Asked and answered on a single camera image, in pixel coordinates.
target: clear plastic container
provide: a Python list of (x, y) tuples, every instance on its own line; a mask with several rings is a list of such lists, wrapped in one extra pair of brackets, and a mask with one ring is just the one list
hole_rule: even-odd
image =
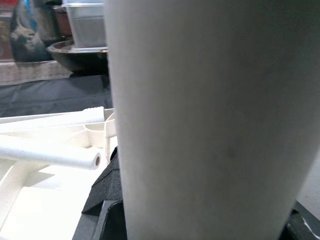
[(75, 48), (107, 46), (101, 0), (64, 0), (62, 6), (67, 11)]

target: colorful poster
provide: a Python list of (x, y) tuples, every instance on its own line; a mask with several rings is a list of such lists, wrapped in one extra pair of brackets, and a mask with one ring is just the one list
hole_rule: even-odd
[(0, 61), (52, 60), (47, 47), (63, 41), (64, 36), (53, 6), (46, 2), (0, 0)]

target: white plastic pipe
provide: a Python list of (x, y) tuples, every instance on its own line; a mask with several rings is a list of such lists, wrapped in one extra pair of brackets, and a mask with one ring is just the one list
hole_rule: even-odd
[(105, 5), (128, 239), (278, 239), (320, 147), (320, 1)]
[(68, 114), (41, 117), (22, 121), (14, 121), (0, 124), (0, 133), (28, 130), (35, 128), (48, 128), (67, 125), (103, 123), (105, 121), (104, 107), (87, 108), (82, 111)]
[(47, 144), (33, 139), (0, 135), (0, 159), (93, 170), (100, 164), (95, 148)]

